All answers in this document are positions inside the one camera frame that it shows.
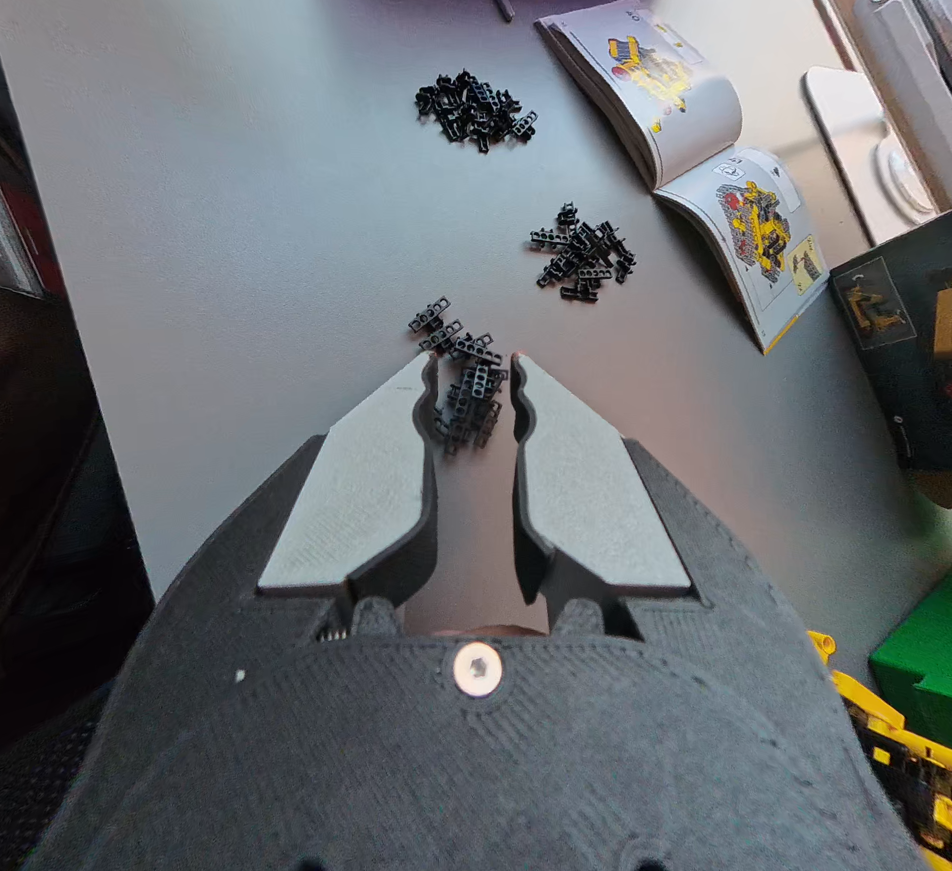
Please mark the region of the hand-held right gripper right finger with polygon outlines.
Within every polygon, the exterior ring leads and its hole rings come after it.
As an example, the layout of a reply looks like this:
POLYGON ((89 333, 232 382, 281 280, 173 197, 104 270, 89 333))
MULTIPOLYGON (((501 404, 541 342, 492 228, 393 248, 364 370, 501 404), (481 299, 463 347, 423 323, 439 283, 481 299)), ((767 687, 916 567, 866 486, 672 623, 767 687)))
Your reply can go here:
POLYGON ((692 581, 621 432, 527 354, 510 360, 514 560, 526 603, 676 598, 692 581))

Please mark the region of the open instruction booklet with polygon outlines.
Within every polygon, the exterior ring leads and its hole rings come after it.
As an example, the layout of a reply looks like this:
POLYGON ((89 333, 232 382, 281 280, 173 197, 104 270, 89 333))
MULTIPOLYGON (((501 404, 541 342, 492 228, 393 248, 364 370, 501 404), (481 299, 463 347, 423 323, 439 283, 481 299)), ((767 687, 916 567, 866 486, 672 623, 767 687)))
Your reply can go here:
POLYGON ((739 145, 743 111, 732 82, 641 0, 535 25, 652 195, 708 241, 760 350, 770 352, 821 295, 828 268, 785 164, 739 145))

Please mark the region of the green plastic bin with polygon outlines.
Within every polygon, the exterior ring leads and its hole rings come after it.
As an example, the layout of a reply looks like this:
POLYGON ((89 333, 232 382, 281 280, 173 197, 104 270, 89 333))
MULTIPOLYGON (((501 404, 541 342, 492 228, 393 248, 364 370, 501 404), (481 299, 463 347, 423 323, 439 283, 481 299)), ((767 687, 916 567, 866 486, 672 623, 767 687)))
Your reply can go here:
POLYGON ((951 575, 926 596, 868 659, 884 700, 905 727, 951 746, 951 575))

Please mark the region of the pile of black track links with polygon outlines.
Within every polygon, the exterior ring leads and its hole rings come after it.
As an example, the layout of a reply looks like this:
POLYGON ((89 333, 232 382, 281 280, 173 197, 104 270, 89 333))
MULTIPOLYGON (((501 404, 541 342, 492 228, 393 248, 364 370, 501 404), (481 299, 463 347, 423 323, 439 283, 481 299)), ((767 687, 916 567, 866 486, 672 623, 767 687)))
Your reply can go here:
POLYGON ((449 313, 451 303, 440 295, 409 321, 410 335, 424 353, 445 359, 450 380, 443 402, 433 413, 435 436, 446 456, 459 449, 484 449, 498 424, 501 393, 509 372, 488 333, 474 334, 449 313))
POLYGON ((538 113, 525 110, 507 89, 498 89, 473 72, 441 73, 419 87, 414 107, 420 123, 439 128, 453 145, 471 145, 480 154, 528 144, 537 133, 538 113))
POLYGON ((551 227, 531 231, 528 246, 547 255, 537 288, 555 287, 570 302, 597 303, 604 284, 624 285, 638 264, 612 222, 591 225, 573 201, 560 207, 551 227))

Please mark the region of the black lego set box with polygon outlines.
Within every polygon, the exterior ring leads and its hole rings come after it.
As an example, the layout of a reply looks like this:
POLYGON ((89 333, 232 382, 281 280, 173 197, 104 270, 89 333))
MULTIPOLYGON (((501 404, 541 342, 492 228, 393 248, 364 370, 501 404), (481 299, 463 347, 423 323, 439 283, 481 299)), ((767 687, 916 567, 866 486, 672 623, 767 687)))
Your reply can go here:
POLYGON ((898 464, 951 508, 951 213, 831 271, 829 288, 887 419, 898 464))

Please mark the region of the yellow lego vehicle model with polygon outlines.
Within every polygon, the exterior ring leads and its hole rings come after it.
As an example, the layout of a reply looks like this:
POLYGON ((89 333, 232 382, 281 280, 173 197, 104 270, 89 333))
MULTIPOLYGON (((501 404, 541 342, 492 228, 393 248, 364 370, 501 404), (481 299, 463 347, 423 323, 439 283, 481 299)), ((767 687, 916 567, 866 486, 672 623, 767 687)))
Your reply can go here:
POLYGON ((951 750, 853 677, 827 668, 863 753, 931 869, 951 868, 951 750))

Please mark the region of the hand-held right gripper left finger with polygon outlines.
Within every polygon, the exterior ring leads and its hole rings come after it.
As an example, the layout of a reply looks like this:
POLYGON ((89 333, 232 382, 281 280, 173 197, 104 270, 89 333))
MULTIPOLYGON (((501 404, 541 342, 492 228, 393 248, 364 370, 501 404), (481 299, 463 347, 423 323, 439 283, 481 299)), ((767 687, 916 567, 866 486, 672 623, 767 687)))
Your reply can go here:
POLYGON ((438 360, 424 353, 332 425, 258 579, 263 595, 402 605, 437 560, 427 418, 438 360))

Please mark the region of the white monitor stand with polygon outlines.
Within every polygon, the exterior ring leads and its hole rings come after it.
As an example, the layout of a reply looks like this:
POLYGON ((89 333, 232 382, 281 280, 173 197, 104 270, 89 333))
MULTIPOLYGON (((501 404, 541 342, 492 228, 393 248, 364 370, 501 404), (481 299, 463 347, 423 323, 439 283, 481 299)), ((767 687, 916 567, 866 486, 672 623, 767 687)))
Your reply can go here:
POLYGON ((950 0, 855 0, 828 17, 847 68, 806 100, 873 245, 950 212, 950 0))

